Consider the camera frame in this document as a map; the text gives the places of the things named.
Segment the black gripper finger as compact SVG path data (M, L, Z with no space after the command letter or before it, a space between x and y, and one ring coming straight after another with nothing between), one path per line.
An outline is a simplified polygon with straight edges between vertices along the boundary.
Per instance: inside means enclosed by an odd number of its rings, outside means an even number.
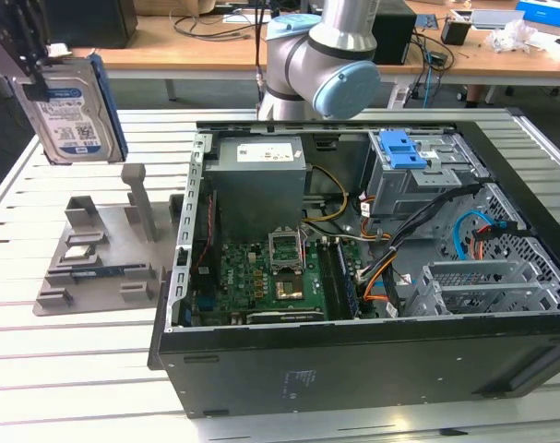
M20 83L27 99L30 102L47 102L48 87L43 76L43 69L48 65L48 60L40 59L32 62L23 59L22 62L25 74L21 77Z

